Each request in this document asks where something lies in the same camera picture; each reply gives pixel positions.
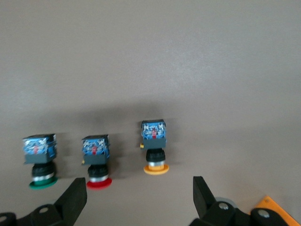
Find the yellow tab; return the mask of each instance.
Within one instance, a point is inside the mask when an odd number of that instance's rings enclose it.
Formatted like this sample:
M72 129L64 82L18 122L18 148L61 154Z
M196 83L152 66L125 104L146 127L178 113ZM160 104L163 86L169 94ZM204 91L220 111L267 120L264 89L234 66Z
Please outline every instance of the yellow tab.
M282 209L271 197L265 196L255 208L267 208L275 211L289 226L301 226L294 218Z

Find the screw head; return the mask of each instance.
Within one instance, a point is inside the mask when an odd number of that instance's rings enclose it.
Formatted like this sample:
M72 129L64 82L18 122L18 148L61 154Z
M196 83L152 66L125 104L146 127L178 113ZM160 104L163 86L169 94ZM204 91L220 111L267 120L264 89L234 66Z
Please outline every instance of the screw head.
M265 210L258 210L258 214L263 218L269 218L269 213Z
M227 210L229 209L229 206L227 204L225 204L224 202L221 202L219 205L218 205L222 210Z

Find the orange plastic part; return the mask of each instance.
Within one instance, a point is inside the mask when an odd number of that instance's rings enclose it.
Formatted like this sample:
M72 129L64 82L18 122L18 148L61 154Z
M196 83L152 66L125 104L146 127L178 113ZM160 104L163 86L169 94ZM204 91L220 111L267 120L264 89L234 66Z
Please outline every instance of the orange plastic part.
M282 209L271 197L265 196L255 208L266 208L275 211L289 226L300 226L300 224Z
M161 175L161 174L167 173L167 171L169 170L169 166L166 164L161 165L161 166L147 165L143 169L144 169L144 172L149 175Z

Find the silver metal ring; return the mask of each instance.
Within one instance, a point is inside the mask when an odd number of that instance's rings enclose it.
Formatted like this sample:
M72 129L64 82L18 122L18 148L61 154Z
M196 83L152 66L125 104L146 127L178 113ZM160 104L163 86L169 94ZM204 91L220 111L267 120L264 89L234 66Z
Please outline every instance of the silver metal ring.
M42 181L42 180L47 180L49 178L52 178L53 176L55 175L55 173L51 173L51 174L48 174L48 175L45 175L45 176L40 176L40 177L33 177L32 178L32 181Z
M149 166L162 166L164 165L165 161L149 161Z
M100 177L100 178L90 178L90 181L95 183L95 182L102 182L105 181L106 179L108 179L109 175Z

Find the orange object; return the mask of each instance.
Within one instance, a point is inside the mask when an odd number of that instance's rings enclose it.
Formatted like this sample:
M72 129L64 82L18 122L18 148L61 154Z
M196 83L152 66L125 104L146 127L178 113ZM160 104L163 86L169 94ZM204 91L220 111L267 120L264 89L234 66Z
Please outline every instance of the orange object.
M161 166L145 166L144 168L144 172L150 175L161 175L166 173L169 170L169 166L164 164Z
M266 208L275 211L289 226L301 226L291 215L282 209L271 197L265 196L255 208Z

